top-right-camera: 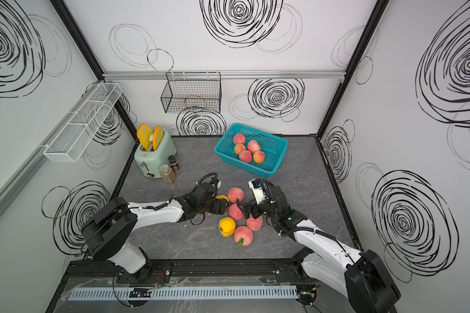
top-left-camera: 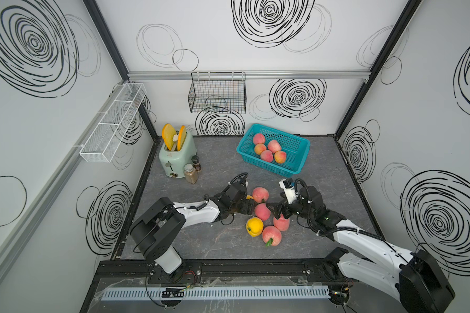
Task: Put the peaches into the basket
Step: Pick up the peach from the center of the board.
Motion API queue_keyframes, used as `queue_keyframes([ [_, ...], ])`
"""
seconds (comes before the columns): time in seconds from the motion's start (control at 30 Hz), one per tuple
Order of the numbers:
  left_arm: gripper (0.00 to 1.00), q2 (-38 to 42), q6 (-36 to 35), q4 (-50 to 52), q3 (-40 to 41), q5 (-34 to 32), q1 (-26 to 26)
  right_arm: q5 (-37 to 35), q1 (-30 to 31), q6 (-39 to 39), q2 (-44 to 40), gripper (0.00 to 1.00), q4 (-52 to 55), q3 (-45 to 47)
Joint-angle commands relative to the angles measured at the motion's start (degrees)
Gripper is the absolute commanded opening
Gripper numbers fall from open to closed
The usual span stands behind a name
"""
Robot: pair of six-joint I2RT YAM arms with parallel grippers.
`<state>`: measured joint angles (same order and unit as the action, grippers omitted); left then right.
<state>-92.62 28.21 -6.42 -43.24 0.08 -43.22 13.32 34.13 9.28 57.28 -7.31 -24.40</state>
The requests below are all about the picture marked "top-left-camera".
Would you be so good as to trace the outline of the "orange peach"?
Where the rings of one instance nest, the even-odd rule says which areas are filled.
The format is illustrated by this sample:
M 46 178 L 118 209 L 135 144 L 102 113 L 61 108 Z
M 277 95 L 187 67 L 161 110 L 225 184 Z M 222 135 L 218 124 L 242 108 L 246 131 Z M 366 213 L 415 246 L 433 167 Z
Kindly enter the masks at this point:
M 274 153 L 274 160 L 278 164 L 284 164 L 287 159 L 287 154 L 284 151 L 277 151 Z
M 254 152 L 257 154 L 257 155 L 261 155 L 264 151 L 266 151 L 266 146 L 264 143 L 258 143 L 255 147 L 254 147 Z

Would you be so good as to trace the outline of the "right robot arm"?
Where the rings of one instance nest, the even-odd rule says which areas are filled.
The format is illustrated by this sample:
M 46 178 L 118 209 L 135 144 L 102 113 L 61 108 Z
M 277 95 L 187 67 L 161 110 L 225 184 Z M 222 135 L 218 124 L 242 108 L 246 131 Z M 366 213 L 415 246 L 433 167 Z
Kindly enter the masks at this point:
M 338 243 L 329 267 L 392 296 L 407 312 L 445 312 L 456 294 L 435 258 L 413 252 L 367 232 L 344 215 L 328 209 L 322 194 L 301 179 L 279 182 L 282 201 L 269 208 L 277 216 L 306 220 L 318 237 Z

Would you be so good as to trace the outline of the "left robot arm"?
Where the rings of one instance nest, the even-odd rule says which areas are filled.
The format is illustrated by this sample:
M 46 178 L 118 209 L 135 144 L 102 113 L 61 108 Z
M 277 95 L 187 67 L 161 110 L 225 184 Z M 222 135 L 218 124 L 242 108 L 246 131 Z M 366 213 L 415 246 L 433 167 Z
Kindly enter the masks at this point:
M 252 214 L 255 202 L 247 198 L 245 178 L 233 179 L 220 193 L 204 195 L 199 202 L 173 202 L 159 198 L 129 229 L 135 248 L 149 263 L 157 264 L 169 274 L 184 267 L 184 261 L 173 242 L 186 227 L 221 222 L 237 213 Z

